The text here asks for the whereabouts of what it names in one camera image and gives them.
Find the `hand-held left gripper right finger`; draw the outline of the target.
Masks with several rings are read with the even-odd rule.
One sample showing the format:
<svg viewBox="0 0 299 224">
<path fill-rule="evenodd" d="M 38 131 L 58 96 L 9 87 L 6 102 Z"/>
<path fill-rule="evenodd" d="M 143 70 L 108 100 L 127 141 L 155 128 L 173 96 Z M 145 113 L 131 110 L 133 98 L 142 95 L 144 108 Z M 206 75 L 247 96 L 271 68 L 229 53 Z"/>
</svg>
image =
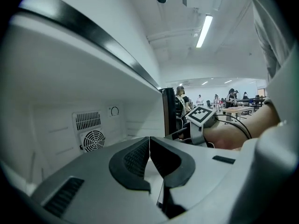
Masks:
<svg viewBox="0 0 299 224">
<path fill-rule="evenodd" d="M 178 148 L 155 137 L 149 139 L 150 158 L 168 189 L 184 186 L 193 175 L 195 160 Z"/>
</svg>

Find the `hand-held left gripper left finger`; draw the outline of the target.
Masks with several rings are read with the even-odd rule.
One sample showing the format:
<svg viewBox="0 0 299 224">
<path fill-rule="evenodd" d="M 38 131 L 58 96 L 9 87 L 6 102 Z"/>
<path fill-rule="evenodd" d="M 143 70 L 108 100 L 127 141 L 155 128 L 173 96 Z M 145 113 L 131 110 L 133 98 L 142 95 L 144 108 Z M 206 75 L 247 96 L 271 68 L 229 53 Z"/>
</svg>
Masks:
<svg viewBox="0 0 299 224">
<path fill-rule="evenodd" d="M 150 192 L 150 183 L 144 179 L 149 158 L 149 138 L 144 137 L 115 153 L 109 161 L 109 171 L 123 187 L 129 190 Z"/>
</svg>

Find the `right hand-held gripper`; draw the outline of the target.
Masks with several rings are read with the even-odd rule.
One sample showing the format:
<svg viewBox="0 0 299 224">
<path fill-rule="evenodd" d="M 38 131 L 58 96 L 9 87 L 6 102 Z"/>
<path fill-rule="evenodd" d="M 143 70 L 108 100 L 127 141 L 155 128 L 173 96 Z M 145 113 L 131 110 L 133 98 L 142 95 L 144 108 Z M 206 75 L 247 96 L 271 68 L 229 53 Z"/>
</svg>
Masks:
<svg viewBox="0 0 299 224">
<path fill-rule="evenodd" d="M 217 122 L 216 112 L 209 108 L 198 106 L 190 111 L 186 116 L 190 123 L 190 137 L 193 145 L 208 147 L 203 131 L 213 127 Z"/>
</svg>

